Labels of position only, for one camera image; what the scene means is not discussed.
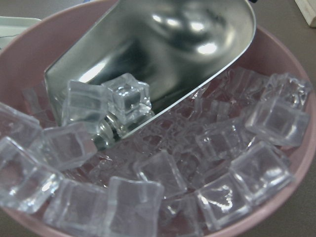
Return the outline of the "metal ice scoop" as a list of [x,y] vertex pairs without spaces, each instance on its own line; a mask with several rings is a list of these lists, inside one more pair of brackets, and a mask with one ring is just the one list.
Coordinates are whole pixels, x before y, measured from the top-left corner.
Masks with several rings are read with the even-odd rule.
[[101,84],[124,73],[150,87],[156,117],[210,82],[251,45],[247,0],[117,0],[45,71],[58,124],[71,80]]

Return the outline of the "pile of clear ice cubes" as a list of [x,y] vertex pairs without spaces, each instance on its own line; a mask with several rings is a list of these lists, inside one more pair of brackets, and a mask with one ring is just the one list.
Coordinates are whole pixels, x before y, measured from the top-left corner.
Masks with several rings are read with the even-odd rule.
[[104,92],[137,106],[142,82],[69,82],[64,111],[42,127],[0,106],[0,204],[45,237],[233,236],[296,185],[293,150],[313,125],[313,87],[290,73],[230,69],[136,132],[102,134]]

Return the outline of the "white bear tray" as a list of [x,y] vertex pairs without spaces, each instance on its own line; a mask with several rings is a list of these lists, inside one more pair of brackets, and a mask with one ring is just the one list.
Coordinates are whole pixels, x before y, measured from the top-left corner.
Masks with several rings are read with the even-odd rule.
[[0,49],[5,48],[16,36],[39,21],[37,18],[1,16]]

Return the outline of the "wooden block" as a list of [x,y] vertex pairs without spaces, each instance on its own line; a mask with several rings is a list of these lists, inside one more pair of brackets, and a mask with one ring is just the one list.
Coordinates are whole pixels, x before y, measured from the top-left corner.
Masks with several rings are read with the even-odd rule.
[[295,0],[307,24],[311,28],[316,27],[316,0]]

